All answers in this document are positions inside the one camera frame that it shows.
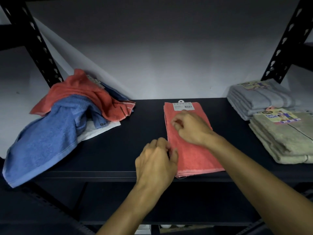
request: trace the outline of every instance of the stack of folded towels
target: stack of folded towels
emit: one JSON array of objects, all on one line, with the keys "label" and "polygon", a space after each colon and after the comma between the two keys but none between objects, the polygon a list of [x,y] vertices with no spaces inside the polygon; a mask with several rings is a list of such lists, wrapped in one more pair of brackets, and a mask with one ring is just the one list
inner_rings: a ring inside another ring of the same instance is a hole
[{"label": "stack of folded towels", "polygon": [[232,107],[244,120],[250,120],[252,115],[264,111],[267,107],[293,109],[300,105],[291,92],[277,83],[274,79],[264,81],[269,86],[247,90],[241,85],[230,87],[227,99]]},{"label": "stack of folded towels", "polygon": [[313,163],[313,116],[307,112],[293,114],[301,120],[283,125],[254,114],[249,126],[276,162]]}]

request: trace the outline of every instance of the lower shelf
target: lower shelf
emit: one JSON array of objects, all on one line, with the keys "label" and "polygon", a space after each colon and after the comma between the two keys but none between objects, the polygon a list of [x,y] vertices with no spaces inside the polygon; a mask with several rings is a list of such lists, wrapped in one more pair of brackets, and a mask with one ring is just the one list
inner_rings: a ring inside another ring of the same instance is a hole
[{"label": "lower shelf", "polygon": [[[132,182],[89,183],[80,204],[80,221],[105,223],[133,186]],[[143,224],[247,226],[259,218],[234,183],[174,182]]]}]

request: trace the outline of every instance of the person's right arm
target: person's right arm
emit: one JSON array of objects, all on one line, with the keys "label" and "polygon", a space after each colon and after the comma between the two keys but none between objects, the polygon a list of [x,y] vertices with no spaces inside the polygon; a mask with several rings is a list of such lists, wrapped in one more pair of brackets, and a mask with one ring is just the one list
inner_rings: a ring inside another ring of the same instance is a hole
[{"label": "person's right arm", "polygon": [[187,142],[210,150],[274,234],[313,234],[313,203],[307,198],[213,132],[198,115],[184,110],[172,125]]}]

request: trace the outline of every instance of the hand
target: hand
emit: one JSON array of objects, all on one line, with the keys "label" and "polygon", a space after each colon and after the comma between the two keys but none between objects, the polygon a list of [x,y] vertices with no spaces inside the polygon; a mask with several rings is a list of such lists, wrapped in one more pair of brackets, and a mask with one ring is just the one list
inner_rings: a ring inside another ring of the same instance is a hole
[{"label": "hand", "polygon": [[171,124],[180,137],[196,145],[206,146],[208,136],[218,136],[200,116],[187,110],[177,114]]},{"label": "hand", "polygon": [[173,150],[168,159],[169,148],[170,145],[166,139],[154,139],[143,148],[142,153],[135,160],[137,176],[135,187],[150,194],[152,207],[169,187],[177,173],[177,150]]}]

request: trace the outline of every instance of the red towel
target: red towel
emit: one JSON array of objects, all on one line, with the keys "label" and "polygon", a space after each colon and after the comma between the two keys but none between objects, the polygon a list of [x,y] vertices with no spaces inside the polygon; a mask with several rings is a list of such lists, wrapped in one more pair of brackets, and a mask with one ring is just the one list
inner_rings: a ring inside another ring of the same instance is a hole
[{"label": "red towel", "polygon": [[[192,112],[199,115],[212,129],[210,122],[198,102],[192,103],[195,110]],[[217,159],[204,147],[188,143],[183,140],[176,129],[171,125],[171,120],[181,111],[174,111],[172,103],[164,105],[165,124],[167,139],[172,148],[178,149],[178,171],[176,177],[224,171]]]},{"label": "red towel", "polygon": [[91,82],[83,70],[75,69],[74,75],[69,76],[64,82],[54,84],[48,94],[33,107],[30,114],[44,116],[55,102],[72,94],[88,97],[99,108],[103,117],[113,122],[130,116],[135,106],[135,102],[115,100],[107,91]]}]

